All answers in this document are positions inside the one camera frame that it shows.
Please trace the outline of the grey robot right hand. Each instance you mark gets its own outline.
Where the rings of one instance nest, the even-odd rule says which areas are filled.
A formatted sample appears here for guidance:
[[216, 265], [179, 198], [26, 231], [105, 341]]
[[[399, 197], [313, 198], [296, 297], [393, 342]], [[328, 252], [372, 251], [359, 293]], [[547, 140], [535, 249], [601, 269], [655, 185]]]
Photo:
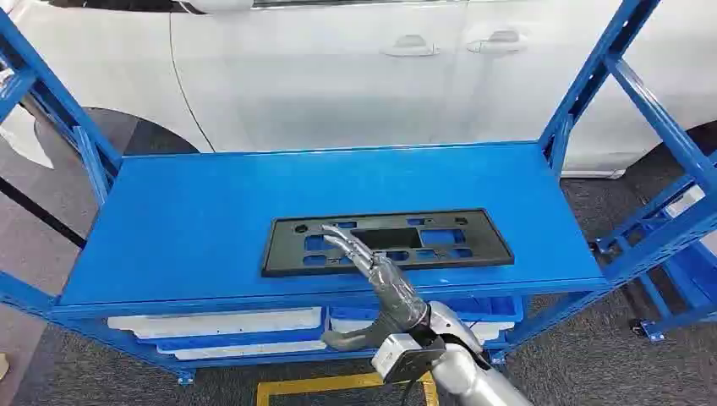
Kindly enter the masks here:
[[332, 225], [320, 226], [324, 240], [343, 250], [371, 284], [380, 302], [380, 311], [372, 324], [351, 332], [327, 331], [321, 340], [337, 351], [378, 348], [393, 333], [405, 333], [428, 314], [429, 306], [387, 256], [376, 254], [350, 232]]

